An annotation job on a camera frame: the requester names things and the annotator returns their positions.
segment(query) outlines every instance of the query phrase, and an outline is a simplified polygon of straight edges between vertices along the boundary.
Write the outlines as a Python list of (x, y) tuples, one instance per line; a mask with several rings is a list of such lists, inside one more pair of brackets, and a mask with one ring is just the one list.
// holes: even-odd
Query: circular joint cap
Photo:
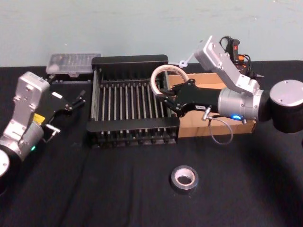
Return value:
[(303, 83), (293, 79), (280, 81), (271, 88), (269, 95), (278, 105), (298, 106), (303, 103)]
[(9, 169), (9, 157), (3, 151), (0, 150), (0, 177), (2, 177)]

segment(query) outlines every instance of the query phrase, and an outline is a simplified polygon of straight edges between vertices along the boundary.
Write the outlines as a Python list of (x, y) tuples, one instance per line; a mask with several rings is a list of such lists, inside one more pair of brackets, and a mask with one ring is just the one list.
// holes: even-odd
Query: cardboard box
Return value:
[[(226, 85), (222, 82), (216, 73), (197, 73), (188, 74), (190, 79), (196, 80), (197, 87), (205, 88), (216, 88), (223, 89)], [(181, 76), (179, 75), (169, 75), (169, 86), (183, 83)], [(179, 138), (182, 137), (198, 137), (198, 136), (209, 136), (208, 121), (202, 121), (202, 116), (204, 112), (202, 111), (190, 111), (184, 117), (180, 118), (180, 129)], [(256, 122), (247, 121), (247, 124), (242, 124), (240, 121), (235, 121), (230, 118), (221, 118), (226, 123), (228, 123), (234, 134), (245, 134), (252, 133)], [(226, 135), (230, 134), (226, 125), (219, 121), (212, 121), (211, 127), (214, 135)]]

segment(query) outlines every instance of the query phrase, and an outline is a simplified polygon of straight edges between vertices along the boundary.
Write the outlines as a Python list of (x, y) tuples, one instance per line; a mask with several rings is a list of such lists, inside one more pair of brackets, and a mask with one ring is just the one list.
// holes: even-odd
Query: blue led light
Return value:
[(241, 121), (242, 117), (239, 116), (239, 115), (234, 114), (234, 115), (232, 115), (232, 119), (237, 120), (237, 121)]

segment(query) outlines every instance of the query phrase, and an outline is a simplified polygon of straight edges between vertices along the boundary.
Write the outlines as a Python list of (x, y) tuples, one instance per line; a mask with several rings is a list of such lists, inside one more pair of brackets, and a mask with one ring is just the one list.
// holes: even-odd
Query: yellow sticker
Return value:
[(38, 124), (42, 124), (42, 122), (45, 120), (45, 117), (35, 114), (34, 115), (34, 121), (37, 122)]

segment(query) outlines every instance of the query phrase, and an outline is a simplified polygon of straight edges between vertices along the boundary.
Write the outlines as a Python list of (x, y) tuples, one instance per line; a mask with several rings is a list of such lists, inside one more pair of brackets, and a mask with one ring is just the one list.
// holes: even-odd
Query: gray cable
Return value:
[(52, 139), (53, 137), (54, 137), (54, 136), (53, 136), (53, 135), (51, 135), (51, 137), (50, 137), (50, 138), (48, 138), (48, 140), (46, 140), (46, 139), (42, 138), (42, 141), (43, 141), (44, 143), (48, 143), (49, 141), (51, 141), (51, 139)]
[[(208, 124), (208, 127), (209, 127), (209, 132), (210, 132), (210, 135), (211, 137), (213, 138), (213, 140), (219, 144), (219, 145), (228, 145), (231, 143), (232, 139), (233, 139), (233, 132), (232, 132), (232, 128), (231, 126), (226, 123), (225, 121), (223, 120), (220, 120), (220, 119), (217, 119), (217, 118), (213, 118), (213, 117), (207, 117), (208, 120), (209, 120), (209, 124)], [(218, 140), (215, 139), (214, 135), (213, 135), (213, 131), (212, 131), (212, 127), (211, 127), (211, 120), (215, 120), (215, 121), (219, 121), (219, 122), (222, 122), (223, 124), (225, 124), (227, 126), (227, 128), (229, 129), (229, 131), (231, 132), (231, 138), (229, 139), (229, 141), (227, 142), (219, 142)]]

